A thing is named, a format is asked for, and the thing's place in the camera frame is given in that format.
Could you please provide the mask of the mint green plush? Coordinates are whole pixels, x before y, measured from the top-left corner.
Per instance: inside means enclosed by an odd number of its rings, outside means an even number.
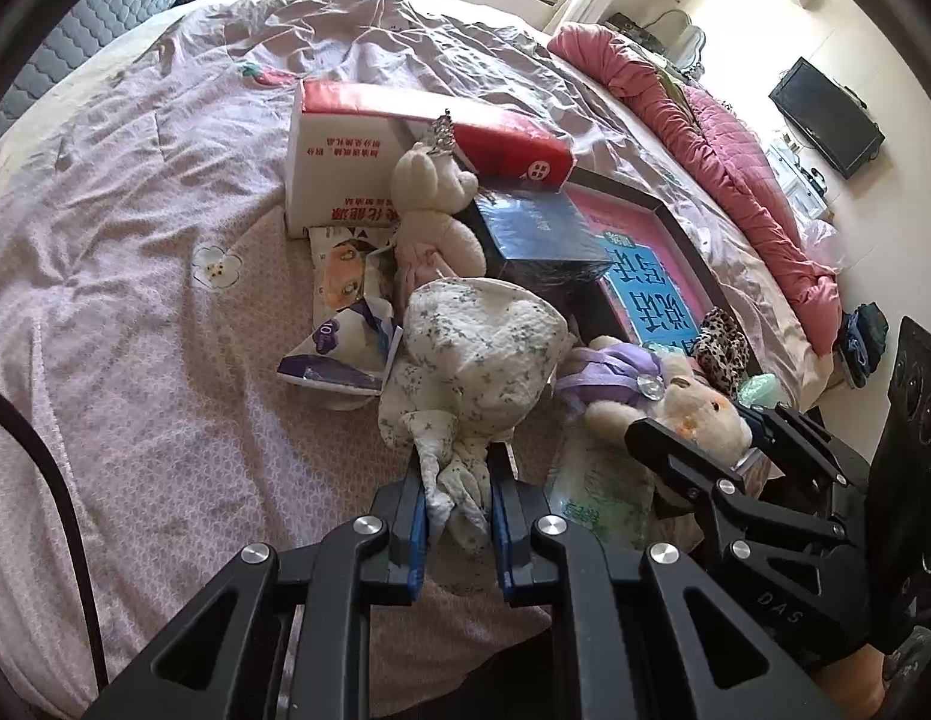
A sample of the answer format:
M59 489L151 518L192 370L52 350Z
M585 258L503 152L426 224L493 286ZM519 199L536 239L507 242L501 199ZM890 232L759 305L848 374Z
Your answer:
M774 408L779 403L789 403L789 394L778 377L763 372L744 380L735 399L749 408Z

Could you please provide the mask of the green Gardenia tissue pack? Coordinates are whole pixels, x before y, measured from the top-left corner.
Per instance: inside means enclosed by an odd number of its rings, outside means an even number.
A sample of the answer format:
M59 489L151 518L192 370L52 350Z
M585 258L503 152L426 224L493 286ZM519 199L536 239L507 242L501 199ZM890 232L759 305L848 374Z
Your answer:
M632 550L648 544L651 472L625 449L594 437L581 419L563 427L545 496L553 514L581 525L602 543Z

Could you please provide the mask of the beige plush bunny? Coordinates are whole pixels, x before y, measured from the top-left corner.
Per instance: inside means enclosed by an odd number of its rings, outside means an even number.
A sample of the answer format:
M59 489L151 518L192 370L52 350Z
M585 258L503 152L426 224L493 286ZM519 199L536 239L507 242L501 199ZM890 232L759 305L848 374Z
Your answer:
M649 418L696 444L726 468L752 445L752 431L731 400L698 380L683 353L654 353L613 337L571 349L558 367L555 392L609 444Z

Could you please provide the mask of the floral fabric plush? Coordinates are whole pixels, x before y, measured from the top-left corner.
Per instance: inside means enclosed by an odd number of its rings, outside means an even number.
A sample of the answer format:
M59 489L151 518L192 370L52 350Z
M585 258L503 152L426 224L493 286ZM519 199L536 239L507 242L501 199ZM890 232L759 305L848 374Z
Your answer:
M378 424L385 444L417 454L434 536L468 554L488 544L486 449L513 438L571 341L550 302L507 281L439 278L413 291Z

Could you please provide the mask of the leopard print scrunchie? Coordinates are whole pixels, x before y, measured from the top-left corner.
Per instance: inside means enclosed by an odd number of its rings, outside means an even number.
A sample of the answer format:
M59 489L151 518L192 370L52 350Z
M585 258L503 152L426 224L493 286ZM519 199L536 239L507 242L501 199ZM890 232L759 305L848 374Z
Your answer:
M726 397L737 397L749 378L752 359L749 339L737 319L721 307L714 307L703 317L691 357L698 362L708 382Z

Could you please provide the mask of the dark blue clothes heap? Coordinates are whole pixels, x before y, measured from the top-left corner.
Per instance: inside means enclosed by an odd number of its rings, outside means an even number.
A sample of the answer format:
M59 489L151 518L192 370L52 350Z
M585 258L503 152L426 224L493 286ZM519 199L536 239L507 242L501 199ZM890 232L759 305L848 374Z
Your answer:
M875 302L858 305L843 314L836 353L851 387L866 387L885 353L887 335L887 317Z

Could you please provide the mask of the black tray with pink book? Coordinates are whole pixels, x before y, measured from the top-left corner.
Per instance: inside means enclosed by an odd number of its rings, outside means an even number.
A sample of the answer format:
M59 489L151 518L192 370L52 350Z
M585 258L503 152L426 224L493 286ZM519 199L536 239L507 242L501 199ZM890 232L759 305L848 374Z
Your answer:
M660 200L582 167L564 192L610 257L609 270L573 302L586 340L613 335L688 353L711 310L731 312L713 270Z

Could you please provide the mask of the cartoon printed snack bag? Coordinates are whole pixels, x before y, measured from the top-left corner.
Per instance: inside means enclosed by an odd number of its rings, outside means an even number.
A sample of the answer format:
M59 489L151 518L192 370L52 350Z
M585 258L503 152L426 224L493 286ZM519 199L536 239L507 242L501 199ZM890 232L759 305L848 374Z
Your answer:
M394 309L394 232L324 226L307 231L314 265L314 328L282 357L276 374L328 410L378 398L399 343Z

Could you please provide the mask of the pink rumpled quilt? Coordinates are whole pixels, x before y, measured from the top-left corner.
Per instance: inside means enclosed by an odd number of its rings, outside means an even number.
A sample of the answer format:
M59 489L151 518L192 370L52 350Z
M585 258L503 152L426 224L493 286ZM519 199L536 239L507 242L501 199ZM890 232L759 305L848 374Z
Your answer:
M841 325L838 278L804 249L788 200L749 129L703 89L671 82L610 29L568 23L550 37L548 49L605 86L659 138L744 232L813 351L829 355Z

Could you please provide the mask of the dark blue small box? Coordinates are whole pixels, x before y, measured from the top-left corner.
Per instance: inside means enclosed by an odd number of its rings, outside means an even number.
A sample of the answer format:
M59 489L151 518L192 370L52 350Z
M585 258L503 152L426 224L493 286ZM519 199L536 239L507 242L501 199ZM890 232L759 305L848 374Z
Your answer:
M482 187L457 218L480 241L486 276L555 305L602 277L612 257L566 193Z

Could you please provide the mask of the mauve patterned bed sheet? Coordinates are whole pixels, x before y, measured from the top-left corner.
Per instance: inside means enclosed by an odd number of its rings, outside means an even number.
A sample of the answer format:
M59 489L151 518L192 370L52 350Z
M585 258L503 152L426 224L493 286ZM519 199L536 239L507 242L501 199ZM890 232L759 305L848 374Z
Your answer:
M589 171L662 200L765 371L801 405L831 366L744 234L623 104L509 16L452 0L208 0L0 184L0 392L60 468L107 665L123 670L242 546L321 539L406 458L372 408L276 376L309 332L285 231L291 85L411 86L520 110Z

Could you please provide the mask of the red and white tissue box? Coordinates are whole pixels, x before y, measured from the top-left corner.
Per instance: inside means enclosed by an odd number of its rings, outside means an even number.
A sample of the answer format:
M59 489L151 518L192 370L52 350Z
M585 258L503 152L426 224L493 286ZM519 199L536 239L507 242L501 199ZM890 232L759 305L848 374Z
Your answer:
M392 171L433 124L452 128L451 151L480 177L558 190L573 172L570 145L542 121L499 104L366 83L301 82L294 88L286 154L286 232L356 223L390 226Z

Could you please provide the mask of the white standing fan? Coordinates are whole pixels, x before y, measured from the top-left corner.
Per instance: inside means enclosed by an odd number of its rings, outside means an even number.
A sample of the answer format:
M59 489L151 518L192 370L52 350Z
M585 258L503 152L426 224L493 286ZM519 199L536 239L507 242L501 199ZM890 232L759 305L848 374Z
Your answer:
M646 26L646 31L664 46L664 57L683 75L693 80L705 75L706 32L694 25L685 11L677 8L664 11Z

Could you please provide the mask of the grey quilted headboard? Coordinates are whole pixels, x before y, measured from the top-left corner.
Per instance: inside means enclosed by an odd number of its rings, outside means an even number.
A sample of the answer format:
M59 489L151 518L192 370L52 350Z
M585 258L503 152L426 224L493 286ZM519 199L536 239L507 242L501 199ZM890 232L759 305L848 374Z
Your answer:
M0 138L56 83L177 0L78 0L17 72L0 101Z

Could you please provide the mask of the black wall television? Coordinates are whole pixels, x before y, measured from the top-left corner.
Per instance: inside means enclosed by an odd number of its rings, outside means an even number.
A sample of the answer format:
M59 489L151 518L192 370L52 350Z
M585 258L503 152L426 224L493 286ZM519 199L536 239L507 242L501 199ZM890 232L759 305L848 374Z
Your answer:
M885 142L863 101L804 57L792 64L768 98L843 179L875 160Z

